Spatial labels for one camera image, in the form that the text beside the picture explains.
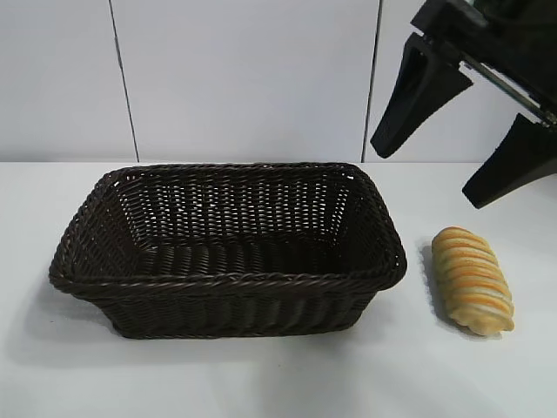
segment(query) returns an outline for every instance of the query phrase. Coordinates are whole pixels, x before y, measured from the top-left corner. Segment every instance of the table surface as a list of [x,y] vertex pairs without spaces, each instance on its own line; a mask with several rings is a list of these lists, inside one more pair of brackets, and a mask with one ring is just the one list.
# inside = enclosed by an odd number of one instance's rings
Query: table surface
[[[358,324],[317,336],[126,340],[47,269],[86,194],[118,164],[0,164],[0,417],[360,418],[555,416],[557,187],[543,179],[478,211],[475,164],[366,164],[402,238],[406,277]],[[430,294],[441,228],[486,237],[516,329],[481,339]]]

